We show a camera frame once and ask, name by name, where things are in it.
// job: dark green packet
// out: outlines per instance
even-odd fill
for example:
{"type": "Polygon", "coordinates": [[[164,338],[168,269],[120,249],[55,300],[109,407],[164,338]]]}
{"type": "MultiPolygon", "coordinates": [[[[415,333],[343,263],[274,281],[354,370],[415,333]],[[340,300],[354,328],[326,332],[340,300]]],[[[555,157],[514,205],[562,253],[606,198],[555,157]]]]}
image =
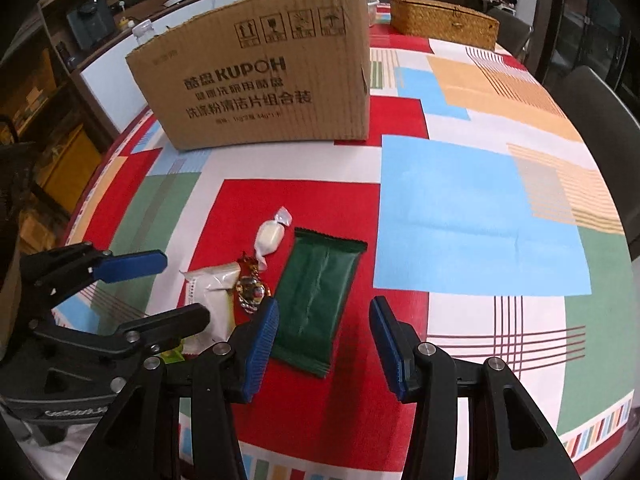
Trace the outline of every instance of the dark green packet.
{"type": "Polygon", "coordinates": [[[275,298],[280,325],[271,356],[325,377],[334,337],[367,243],[296,227],[275,298]]]}

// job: table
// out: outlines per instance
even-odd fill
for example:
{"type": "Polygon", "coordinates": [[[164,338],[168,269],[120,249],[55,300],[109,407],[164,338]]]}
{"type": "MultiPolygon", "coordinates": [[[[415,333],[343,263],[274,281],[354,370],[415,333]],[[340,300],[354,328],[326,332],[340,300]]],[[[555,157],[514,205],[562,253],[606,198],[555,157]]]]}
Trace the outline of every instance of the table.
{"type": "MultiPolygon", "coordinates": [[[[254,402],[235,407],[250,478],[400,478],[414,413],[386,388],[367,321],[377,294],[452,356],[501,356],[583,472],[620,442],[635,383],[636,300],[607,187],[571,123],[505,50],[404,37],[385,23],[388,7],[378,10],[366,141],[179,153],[143,112],[67,242],[160,249],[167,270],[94,286],[62,304],[58,322],[107,333],[179,306],[180,271],[251,250],[261,222],[285,205],[293,225],[369,249],[329,375],[272,359],[254,402]]],[[[272,288],[292,242],[288,228],[268,256],[272,288]]],[[[468,459],[463,401],[459,411],[456,480],[468,459]]],[[[188,458],[187,403],[180,426],[188,458]]]]}

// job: fragile symbol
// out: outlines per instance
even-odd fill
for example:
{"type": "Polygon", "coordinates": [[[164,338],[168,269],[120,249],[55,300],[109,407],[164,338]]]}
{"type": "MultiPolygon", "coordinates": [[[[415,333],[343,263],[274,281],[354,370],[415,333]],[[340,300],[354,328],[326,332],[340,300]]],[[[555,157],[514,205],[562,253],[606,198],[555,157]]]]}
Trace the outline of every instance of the fragile symbol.
{"type": "Polygon", "coordinates": [[[262,23],[264,41],[273,43],[275,41],[287,40],[287,33],[284,30],[284,22],[282,21],[280,13],[261,16],[260,22],[262,23]]]}
{"type": "Polygon", "coordinates": [[[344,12],[342,7],[320,7],[320,31],[323,36],[344,35],[344,12]]]}
{"type": "Polygon", "coordinates": [[[314,38],[316,36],[314,16],[311,9],[290,10],[289,24],[291,25],[291,34],[296,40],[314,38]]]}
{"type": "Polygon", "coordinates": [[[236,35],[242,48],[260,44],[260,37],[258,37],[258,29],[255,26],[254,20],[238,22],[235,24],[235,27],[236,35]]]}

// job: blue gripper pad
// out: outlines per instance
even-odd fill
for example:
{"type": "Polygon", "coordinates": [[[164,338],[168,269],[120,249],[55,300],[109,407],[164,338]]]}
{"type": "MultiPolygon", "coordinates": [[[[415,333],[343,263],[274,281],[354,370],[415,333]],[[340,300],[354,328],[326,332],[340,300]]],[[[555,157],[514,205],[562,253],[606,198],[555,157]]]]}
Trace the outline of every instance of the blue gripper pad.
{"type": "Polygon", "coordinates": [[[407,323],[398,323],[384,296],[376,296],[369,304],[369,327],[389,390],[401,402],[407,400],[408,382],[415,382],[413,347],[419,343],[417,334],[407,323]]]}
{"type": "Polygon", "coordinates": [[[94,278],[105,283],[123,282],[141,276],[160,274],[165,269],[166,256],[162,251],[145,251],[122,256],[106,256],[94,267],[94,278]]]}
{"type": "Polygon", "coordinates": [[[253,342],[244,362],[244,384],[242,385],[242,396],[245,402],[251,402],[253,396],[260,390],[279,322],[278,302],[273,298],[264,298],[251,321],[250,334],[253,342]]]}

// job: metal screw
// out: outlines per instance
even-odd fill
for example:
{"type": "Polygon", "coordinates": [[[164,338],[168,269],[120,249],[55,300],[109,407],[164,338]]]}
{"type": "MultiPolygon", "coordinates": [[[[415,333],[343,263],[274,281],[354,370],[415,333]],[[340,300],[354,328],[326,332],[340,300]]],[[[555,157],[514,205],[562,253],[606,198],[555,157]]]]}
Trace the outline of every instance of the metal screw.
{"type": "Polygon", "coordinates": [[[231,345],[225,341],[221,341],[213,345],[212,350],[215,355],[227,355],[231,352],[231,345]]]}
{"type": "Polygon", "coordinates": [[[489,357],[489,366],[496,372],[504,370],[504,361],[499,357],[489,357]]]}
{"type": "Polygon", "coordinates": [[[111,380],[111,384],[110,384],[111,391],[114,394],[119,394],[122,391],[122,389],[124,388],[125,384],[127,384],[127,380],[124,377],[113,378],[111,380]]]}
{"type": "Polygon", "coordinates": [[[147,370],[155,370],[160,366],[160,359],[158,357],[147,357],[145,359],[145,368],[147,370]]]}
{"type": "Polygon", "coordinates": [[[436,353],[436,347],[431,343],[420,343],[418,345],[418,352],[423,355],[433,355],[436,353]]]}
{"type": "Polygon", "coordinates": [[[127,338],[127,343],[135,343],[137,340],[140,339],[140,334],[138,332],[136,332],[135,330],[129,330],[124,337],[127,338]]]}

